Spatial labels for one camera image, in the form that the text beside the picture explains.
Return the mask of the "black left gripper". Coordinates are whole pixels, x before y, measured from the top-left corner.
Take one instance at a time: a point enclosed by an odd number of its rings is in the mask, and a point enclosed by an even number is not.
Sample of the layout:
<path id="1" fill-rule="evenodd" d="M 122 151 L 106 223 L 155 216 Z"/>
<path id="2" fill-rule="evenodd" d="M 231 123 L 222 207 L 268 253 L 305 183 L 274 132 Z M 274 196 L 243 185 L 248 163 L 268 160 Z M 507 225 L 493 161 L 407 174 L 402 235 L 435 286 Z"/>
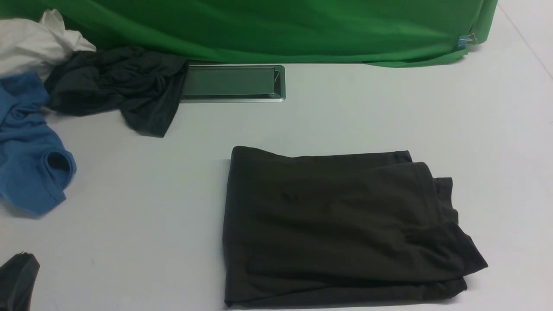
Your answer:
<path id="1" fill-rule="evenodd" d="M 29 311 L 40 264 L 36 256 L 19 253 L 0 268 L 0 309 Z"/>

